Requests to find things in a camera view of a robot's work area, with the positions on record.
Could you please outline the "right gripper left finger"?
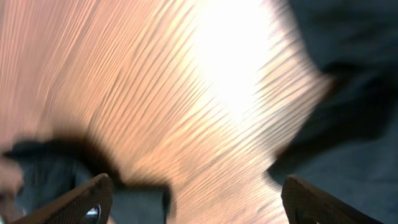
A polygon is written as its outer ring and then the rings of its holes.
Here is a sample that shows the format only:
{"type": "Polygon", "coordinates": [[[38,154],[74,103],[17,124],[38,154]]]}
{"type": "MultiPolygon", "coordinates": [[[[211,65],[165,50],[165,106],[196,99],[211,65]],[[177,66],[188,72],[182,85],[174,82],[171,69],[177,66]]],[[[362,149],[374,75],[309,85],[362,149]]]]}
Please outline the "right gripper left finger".
{"type": "Polygon", "coordinates": [[[107,224],[113,204],[113,182],[100,174],[14,224],[107,224]]]}

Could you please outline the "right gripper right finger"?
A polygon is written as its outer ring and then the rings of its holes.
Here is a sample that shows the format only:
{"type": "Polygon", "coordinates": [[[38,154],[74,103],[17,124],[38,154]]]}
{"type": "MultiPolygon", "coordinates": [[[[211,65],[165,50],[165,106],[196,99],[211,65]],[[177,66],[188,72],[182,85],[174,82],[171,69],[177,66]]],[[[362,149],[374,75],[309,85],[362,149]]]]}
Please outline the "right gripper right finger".
{"type": "Polygon", "coordinates": [[[281,198],[290,224],[382,224],[295,175],[285,179],[281,198]]]}

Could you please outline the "black t-shirt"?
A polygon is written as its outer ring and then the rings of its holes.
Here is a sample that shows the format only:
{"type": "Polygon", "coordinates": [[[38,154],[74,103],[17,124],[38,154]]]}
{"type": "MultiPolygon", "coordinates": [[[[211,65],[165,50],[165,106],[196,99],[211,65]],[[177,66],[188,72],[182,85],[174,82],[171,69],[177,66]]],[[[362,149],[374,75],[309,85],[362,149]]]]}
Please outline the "black t-shirt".
{"type": "Polygon", "coordinates": [[[396,1],[2,1],[26,218],[102,172],[110,223],[306,222],[297,175],[397,222],[396,1]]]}

